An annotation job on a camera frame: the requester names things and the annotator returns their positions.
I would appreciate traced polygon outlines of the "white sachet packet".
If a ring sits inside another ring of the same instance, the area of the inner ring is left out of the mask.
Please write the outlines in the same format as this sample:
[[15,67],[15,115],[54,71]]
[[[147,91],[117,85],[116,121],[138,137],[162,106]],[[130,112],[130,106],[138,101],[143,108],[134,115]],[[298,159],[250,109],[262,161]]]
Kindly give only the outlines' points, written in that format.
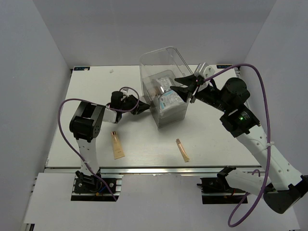
[[161,77],[161,78],[157,78],[156,79],[157,85],[158,85],[158,89],[160,90],[160,92],[163,94],[170,89],[170,86],[173,84],[171,81],[171,78],[169,77]]
[[182,104],[184,104],[183,99],[173,90],[164,93],[159,98],[159,106],[161,114]]

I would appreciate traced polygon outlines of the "clear plastic organizer box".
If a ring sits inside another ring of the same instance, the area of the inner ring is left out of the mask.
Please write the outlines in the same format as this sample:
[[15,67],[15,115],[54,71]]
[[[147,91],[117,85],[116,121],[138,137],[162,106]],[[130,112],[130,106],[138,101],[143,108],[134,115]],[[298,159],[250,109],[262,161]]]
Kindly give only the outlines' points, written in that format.
[[185,118],[188,104],[170,87],[181,87],[175,81],[193,72],[172,46],[143,54],[140,57],[142,95],[158,128],[163,128]]

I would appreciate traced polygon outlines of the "wide gold cream tube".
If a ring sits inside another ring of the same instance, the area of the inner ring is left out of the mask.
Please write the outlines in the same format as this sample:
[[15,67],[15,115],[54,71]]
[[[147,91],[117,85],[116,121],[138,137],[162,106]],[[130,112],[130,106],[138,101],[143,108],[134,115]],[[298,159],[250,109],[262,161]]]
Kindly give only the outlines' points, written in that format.
[[119,159],[125,156],[121,142],[116,131],[111,132],[114,159]]

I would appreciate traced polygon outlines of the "thin gold cream tube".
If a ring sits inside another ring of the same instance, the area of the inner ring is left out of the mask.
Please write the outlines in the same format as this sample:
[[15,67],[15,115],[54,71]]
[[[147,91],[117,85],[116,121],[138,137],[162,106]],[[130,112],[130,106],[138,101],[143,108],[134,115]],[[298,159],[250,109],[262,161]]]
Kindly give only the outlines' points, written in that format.
[[187,155],[187,153],[186,153],[186,151],[185,151],[185,149],[184,149],[184,147],[183,147],[183,145],[182,145],[182,143],[181,143],[181,141],[179,139],[176,139],[176,144],[177,144],[177,146],[179,148],[179,151],[180,151],[180,153],[182,155],[182,158],[183,158],[184,162],[185,163],[189,162],[190,159],[189,159],[189,157],[188,157],[188,155]]

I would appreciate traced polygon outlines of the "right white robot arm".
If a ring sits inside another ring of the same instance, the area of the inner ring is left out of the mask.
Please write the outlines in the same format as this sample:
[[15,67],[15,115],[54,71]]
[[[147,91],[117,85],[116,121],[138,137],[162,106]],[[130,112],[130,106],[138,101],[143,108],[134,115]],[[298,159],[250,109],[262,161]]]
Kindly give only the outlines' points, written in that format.
[[228,192],[241,189],[254,195],[262,193],[266,204],[283,214],[308,192],[308,178],[287,161],[273,142],[268,141],[260,121],[246,106],[250,97],[246,83],[236,77],[226,81],[221,89],[214,80],[203,83],[201,76],[176,78],[179,87],[172,86],[185,102],[198,99],[224,114],[220,118],[224,128],[239,141],[265,170],[265,176],[245,174],[235,167],[225,167],[217,174],[218,188]]

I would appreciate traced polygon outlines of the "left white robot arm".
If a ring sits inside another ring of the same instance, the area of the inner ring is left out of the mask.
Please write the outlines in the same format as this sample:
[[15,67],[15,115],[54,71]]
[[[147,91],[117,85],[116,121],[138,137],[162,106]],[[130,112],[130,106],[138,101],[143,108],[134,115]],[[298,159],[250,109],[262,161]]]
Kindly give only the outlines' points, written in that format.
[[100,133],[102,122],[117,124],[123,113],[129,112],[132,115],[138,115],[149,108],[149,104],[121,91],[112,92],[111,102],[107,105],[86,101],[79,104],[70,121],[69,129],[73,133],[79,153],[83,157],[80,172],[89,176],[85,181],[85,186],[91,192],[97,192],[102,186],[102,180],[94,176],[100,170],[96,155],[96,138]]

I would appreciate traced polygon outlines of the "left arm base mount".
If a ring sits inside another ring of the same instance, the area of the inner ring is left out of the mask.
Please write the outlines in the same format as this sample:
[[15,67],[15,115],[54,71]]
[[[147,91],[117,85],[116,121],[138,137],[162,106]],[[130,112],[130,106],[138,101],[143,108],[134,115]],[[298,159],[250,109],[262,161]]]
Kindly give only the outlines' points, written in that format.
[[110,191],[116,199],[109,192],[106,185],[95,176],[79,176],[80,172],[77,171],[73,183],[71,193],[71,201],[80,202],[115,202],[121,192],[122,176],[121,175],[108,175],[100,174],[100,176],[109,187]]

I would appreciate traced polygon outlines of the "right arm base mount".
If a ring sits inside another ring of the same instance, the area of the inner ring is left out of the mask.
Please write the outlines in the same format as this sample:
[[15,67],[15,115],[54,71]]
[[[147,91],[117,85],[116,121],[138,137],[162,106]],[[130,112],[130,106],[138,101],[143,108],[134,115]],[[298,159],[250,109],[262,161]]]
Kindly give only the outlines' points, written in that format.
[[226,189],[217,178],[200,178],[197,187],[201,190],[204,205],[235,205],[243,199],[246,193],[240,189]]

